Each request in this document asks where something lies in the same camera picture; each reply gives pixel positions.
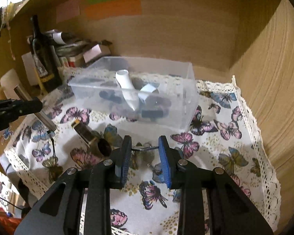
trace wine bottle label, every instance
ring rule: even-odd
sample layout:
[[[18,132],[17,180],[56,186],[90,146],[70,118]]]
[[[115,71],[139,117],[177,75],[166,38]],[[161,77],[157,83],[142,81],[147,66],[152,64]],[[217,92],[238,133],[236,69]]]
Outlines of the wine bottle label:
[[[38,72],[39,77],[42,78],[42,77],[48,75],[48,71],[43,66],[43,64],[38,59],[38,57],[36,55],[33,55],[33,57],[34,57],[34,61],[35,61],[35,65],[36,65],[36,68],[37,68],[37,72]]]
[[[51,80],[53,78],[54,78],[54,74],[52,73],[52,74],[48,75],[47,77],[40,78],[40,81],[42,83],[44,83],[44,82],[48,82],[49,80]]]

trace pink butterfly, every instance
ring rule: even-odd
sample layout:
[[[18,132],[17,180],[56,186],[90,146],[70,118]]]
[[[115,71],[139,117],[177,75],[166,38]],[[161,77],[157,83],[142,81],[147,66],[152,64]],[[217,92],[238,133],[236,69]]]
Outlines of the pink butterfly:
[[[240,110],[240,108],[238,106],[236,106],[233,110],[232,110],[232,115],[231,115],[232,121],[241,121],[243,116],[242,116],[242,112]]]
[[[82,148],[74,148],[70,155],[72,160],[76,162],[76,167],[81,170],[91,169],[101,161],[99,157],[91,153],[86,153]]]
[[[60,105],[57,105],[55,107],[52,108],[52,112],[49,112],[47,114],[47,116],[50,118],[50,119],[54,119],[56,116],[60,115],[62,113],[62,106],[63,104],[60,104]]]
[[[78,119],[88,125],[89,124],[89,113],[91,111],[92,110],[90,110],[90,109],[78,110],[77,107],[71,107],[66,111],[66,114],[61,119],[60,124],[66,123],[66,122],[71,121],[73,119]]]
[[[244,188],[243,185],[240,186],[240,179],[237,175],[233,174],[231,178],[234,180],[234,182],[240,187],[240,189],[246,194],[246,196],[249,198],[251,196],[251,192],[249,188]]]
[[[37,162],[41,162],[45,155],[49,155],[51,152],[50,149],[50,143],[47,141],[46,144],[44,144],[42,149],[33,149],[32,155],[36,158]]]
[[[123,116],[120,116],[120,115],[118,115],[118,114],[115,113],[115,112],[112,112],[112,113],[110,113],[109,118],[110,118],[111,120],[113,120],[113,121],[117,121],[117,120],[123,118]],[[137,119],[126,118],[126,121],[128,121],[128,122],[136,122]]]
[[[118,209],[110,209],[110,221],[111,226],[115,228],[121,228],[127,222],[127,215]]]
[[[188,132],[173,134],[170,137],[179,144],[183,144],[183,154],[185,159],[190,158],[194,151],[198,151],[199,149],[199,143],[195,141],[193,142],[193,135]]]
[[[235,121],[231,121],[229,125],[223,124],[217,120],[213,120],[217,128],[220,130],[222,138],[229,140],[231,135],[237,139],[242,138],[242,133],[239,131],[239,125]]]

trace wine bottle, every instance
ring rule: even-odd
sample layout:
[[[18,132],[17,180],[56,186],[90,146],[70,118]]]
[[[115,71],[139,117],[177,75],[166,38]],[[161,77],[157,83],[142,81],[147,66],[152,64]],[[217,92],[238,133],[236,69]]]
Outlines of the wine bottle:
[[[56,66],[57,61],[54,59],[52,47],[48,44],[48,38],[42,34],[39,29],[37,15],[33,15],[31,21],[34,28],[33,50],[42,65],[38,68],[38,74],[46,91],[50,93],[52,90],[62,85]]]

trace butterfly tablecloth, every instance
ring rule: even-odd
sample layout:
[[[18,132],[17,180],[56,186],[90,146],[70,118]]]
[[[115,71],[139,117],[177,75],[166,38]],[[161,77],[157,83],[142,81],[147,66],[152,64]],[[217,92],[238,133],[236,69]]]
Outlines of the butterfly tablecloth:
[[[158,137],[166,135],[169,145],[198,167],[223,167],[276,230],[280,184],[235,78],[229,84],[198,81],[197,88],[199,102],[194,118],[188,130],[180,131],[87,109],[70,87],[63,85],[43,100],[44,111],[58,127],[52,135],[55,155],[47,129],[34,115],[28,115],[14,132],[5,154],[31,193],[40,198],[69,167],[85,169],[100,161],[71,128],[75,119],[88,124],[114,148],[121,145],[124,135],[130,135],[134,145],[146,146],[157,146]],[[136,153],[132,154],[125,187],[111,190],[113,233],[176,234],[180,191],[166,188],[157,150]],[[209,233],[205,191],[203,194],[205,231]]]

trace black cable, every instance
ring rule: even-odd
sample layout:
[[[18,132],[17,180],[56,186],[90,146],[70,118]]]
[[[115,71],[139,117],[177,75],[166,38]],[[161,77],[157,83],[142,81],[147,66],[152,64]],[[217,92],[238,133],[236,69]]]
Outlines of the black cable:
[[[47,133],[48,133],[48,135],[49,135],[49,137],[50,137],[50,139],[51,139],[51,142],[52,142],[52,148],[53,148],[53,160],[54,160],[54,165],[56,165],[56,161],[55,161],[55,147],[54,147],[54,139],[52,138],[52,135],[51,135],[51,131],[50,130],[48,130],[47,131]]]
[[[5,200],[4,198],[1,198],[1,197],[0,197],[0,199],[3,200],[3,201],[5,201],[5,202],[7,202],[7,203],[9,203],[10,205],[12,205],[13,207],[15,207],[15,208],[17,208],[17,209],[22,210],[21,208],[15,206],[14,204],[12,204],[11,202]]]

